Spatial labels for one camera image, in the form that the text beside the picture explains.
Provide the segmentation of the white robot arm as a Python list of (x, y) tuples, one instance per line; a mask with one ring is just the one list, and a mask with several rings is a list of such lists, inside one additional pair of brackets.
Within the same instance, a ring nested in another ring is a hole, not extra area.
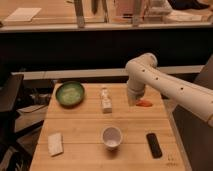
[(167, 75), (157, 69), (157, 58), (145, 53), (127, 62), (125, 70), (130, 105), (145, 94), (149, 85), (213, 127), (213, 90)]

